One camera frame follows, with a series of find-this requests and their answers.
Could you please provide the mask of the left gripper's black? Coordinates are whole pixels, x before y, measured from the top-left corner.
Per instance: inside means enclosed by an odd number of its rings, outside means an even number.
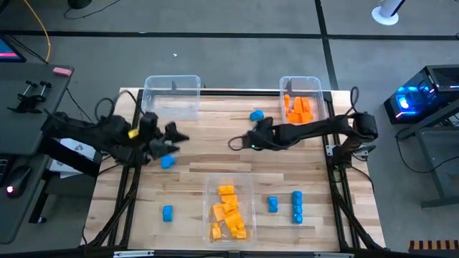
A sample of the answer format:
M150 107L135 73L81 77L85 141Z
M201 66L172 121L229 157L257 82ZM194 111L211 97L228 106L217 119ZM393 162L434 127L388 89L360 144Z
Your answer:
M164 141L182 142L189 140L189 136L177 130L175 122L170 122L165 126L164 134L157 124L158 115L156 113L145 113L139 122L142 151L154 160L179 151L179 147L165 144Z

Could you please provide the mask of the grey metal stand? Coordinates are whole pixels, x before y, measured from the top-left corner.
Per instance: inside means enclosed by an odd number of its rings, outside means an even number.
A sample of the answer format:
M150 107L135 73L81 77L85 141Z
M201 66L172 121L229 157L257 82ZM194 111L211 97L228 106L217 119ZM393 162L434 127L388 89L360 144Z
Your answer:
M459 113L459 99L427 116L395 135L396 142L414 137L419 143L427 168L415 173L431 176L438 197L422 201L423 209L459 204L459 188L456 191L452 176L459 176L459 121L455 126L441 126L440 123Z

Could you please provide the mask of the black desk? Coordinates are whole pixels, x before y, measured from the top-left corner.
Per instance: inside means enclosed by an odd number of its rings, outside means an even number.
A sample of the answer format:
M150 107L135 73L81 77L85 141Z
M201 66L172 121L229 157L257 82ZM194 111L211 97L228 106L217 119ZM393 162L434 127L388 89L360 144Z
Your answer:
M38 84L34 90L37 94L41 92L40 82L46 81L52 87L45 90L46 101L37 107L55 112L72 77L57 75L54 68L50 64L0 63L0 154L15 155L14 167L32 167L20 197L9 198L6 187L0 187L0 244L15 240L49 160L37 152L47 114L15 113L8 108L19 104L17 95L25 91L27 80Z

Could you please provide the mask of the large yellow building block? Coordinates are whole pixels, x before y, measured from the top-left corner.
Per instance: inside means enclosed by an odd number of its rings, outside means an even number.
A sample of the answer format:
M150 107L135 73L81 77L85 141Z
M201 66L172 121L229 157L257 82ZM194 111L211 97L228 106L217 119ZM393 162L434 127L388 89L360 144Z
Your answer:
M241 213L238 210L232 210L224 215L224 221L231 232L245 229L245 224Z

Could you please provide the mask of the long blue building block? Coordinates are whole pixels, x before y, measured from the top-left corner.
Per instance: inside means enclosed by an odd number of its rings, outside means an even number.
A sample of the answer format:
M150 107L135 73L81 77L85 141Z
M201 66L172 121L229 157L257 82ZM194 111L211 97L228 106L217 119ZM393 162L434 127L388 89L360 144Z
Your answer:
M301 191L292 193L292 222L294 224L303 223L303 195Z

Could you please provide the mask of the black computer mouse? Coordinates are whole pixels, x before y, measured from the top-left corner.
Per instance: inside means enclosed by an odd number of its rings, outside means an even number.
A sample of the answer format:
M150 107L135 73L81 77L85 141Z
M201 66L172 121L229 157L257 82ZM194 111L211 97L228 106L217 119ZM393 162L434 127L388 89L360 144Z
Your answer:
M22 165L16 167L6 181L6 196L8 198L19 198L27 187L27 181L32 172L32 167Z

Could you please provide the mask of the silver metal bracket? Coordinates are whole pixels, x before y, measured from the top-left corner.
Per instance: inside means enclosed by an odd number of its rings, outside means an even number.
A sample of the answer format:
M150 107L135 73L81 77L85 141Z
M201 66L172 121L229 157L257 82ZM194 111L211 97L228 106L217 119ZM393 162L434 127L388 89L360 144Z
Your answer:
M154 250L125 250L114 252L113 258L143 258L153 257L154 254Z

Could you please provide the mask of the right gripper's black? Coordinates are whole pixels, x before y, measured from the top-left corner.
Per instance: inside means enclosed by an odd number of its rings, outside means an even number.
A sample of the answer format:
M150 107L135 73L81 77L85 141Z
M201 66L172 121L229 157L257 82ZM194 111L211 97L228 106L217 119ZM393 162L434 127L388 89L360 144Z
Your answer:
M275 149L277 148L274 141L273 118L258 120L255 124L255 130L249 130L249 147L253 149Z

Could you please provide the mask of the black double-knob clamp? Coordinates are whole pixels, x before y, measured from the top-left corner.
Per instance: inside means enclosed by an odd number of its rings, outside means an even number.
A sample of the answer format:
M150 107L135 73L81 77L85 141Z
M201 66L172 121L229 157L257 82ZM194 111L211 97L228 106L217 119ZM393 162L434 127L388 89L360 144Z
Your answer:
M30 80L26 81L27 88L22 94L17 95L17 99L19 104L16 107L7 107L8 110L14 113L34 113L40 114L42 113L41 110L36 108L38 103L43 103L46 101L46 97L44 96L44 91L47 88L52 88L52 83L47 81L41 81L40 85L42 86L42 90L39 95L30 95L28 96L27 93L31 88L37 88L38 84L36 82L32 82Z

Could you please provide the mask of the black computer tower lit blue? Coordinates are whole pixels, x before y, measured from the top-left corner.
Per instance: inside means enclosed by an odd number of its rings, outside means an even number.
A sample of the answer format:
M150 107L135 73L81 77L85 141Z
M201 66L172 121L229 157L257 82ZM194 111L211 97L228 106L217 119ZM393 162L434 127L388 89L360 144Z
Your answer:
M459 99L459 64L427 65L384 101L391 124L418 123Z

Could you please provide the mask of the white cardboard box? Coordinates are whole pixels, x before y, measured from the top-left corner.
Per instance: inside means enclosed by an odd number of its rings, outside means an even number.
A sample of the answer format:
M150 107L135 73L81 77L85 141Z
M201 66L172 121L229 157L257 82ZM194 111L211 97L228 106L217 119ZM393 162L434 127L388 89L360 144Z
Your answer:
M103 158L102 154L96 151L93 147L73 140L71 138L63 138L60 140L60 143L63 144L63 146L65 146L66 148L69 148L73 151L76 151L79 154L82 154L91 161L97 161L99 163ZM70 176L82 175L81 171L77 171L73 167L66 165L60 161L56 161L54 159L51 160L49 170L53 173L57 173L61 179L68 178Z

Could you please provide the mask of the black metal rig frame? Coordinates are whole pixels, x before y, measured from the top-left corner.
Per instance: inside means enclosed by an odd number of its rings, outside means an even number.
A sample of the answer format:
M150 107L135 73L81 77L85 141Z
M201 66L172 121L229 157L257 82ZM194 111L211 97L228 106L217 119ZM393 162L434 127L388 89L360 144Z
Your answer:
M283 151L233 151L228 141L251 127L253 110L281 121L276 90L204 89L199 117L179 121L189 136L180 145L173 168L153 161L141 169L133 209L125 211L114 229L124 249L154 250L157 257L286 257L338 252L339 233L351 243L353 233L344 215L336 226L325 146L334 137L311 138ZM257 241L241 249L219 249L203 239L204 180L218 173L248 174L255 190ZM292 222L292 193L303 195L303 223ZM278 212L268 211L268 197L278 198ZM173 206L173 221L162 219L163 206Z

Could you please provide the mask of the white tower fan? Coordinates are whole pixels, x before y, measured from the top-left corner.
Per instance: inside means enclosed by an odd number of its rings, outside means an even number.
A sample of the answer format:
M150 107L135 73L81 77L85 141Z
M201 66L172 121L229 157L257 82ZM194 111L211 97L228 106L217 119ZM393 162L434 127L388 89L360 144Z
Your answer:
M379 0L378 6L372 9L371 16L379 24L395 25L399 21L398 11L406 0Z

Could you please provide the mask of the orange black striped object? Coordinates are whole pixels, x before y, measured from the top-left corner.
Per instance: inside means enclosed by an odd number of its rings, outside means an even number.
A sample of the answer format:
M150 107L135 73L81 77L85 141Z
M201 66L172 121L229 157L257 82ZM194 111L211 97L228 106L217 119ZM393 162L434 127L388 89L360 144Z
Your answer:
M459 252L459 240L411 240L408 252Z

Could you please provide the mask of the large clear plastic bin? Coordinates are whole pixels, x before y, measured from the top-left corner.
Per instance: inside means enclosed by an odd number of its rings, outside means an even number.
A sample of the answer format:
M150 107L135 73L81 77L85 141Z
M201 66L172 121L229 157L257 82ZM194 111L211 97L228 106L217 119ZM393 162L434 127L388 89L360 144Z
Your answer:
M225 221L216 221L212 206L222 204L218 187L233 185L239 206L236 208L241 213L247 232L246 239L234 239ZM212 238L212 224L220 224L222 238ZM219 249L241 249L248 247L257 241L257 223L255 215L255 190L253 179L248 174L218 173L207 176L204 180L203 198L203 239L207 246Z

